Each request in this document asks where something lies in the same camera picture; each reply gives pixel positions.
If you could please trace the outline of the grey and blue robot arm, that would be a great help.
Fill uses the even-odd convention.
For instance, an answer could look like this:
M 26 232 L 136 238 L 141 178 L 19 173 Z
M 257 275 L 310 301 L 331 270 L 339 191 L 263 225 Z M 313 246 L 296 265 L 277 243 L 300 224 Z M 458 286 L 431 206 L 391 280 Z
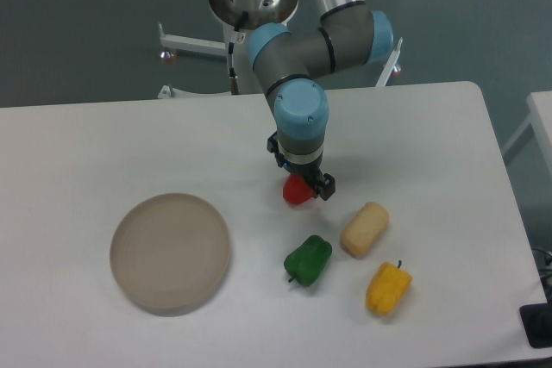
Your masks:
M 229 77 L 250 73 L 273 115 L 276 130 L 268 151 L 313 196 L 330 198 L 336 182 L 320 168 L 329 104 L 317 80 L 373 62 L 394 65 L 401 43 L 388 17 L 369 9 L 366 0 L 317 0 L 319 27 L 295 35 L 287 22 L 298 0 L 209 1 L 229 28 L 224 53 Z

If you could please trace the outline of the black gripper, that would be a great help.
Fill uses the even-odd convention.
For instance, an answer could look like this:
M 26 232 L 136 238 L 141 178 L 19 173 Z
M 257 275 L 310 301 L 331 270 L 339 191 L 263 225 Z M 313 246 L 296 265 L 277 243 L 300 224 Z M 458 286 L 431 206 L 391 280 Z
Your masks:
M 322 173 L 322 153 L 284 154 L 279 152 L 278 135 L 274 132 L 267 139 L 267 151 L 275 156 L 278 167 L 301 177 L 311 188 L 314 198 L 328 201 L 336 192 L 336 181 L 328 173 Z

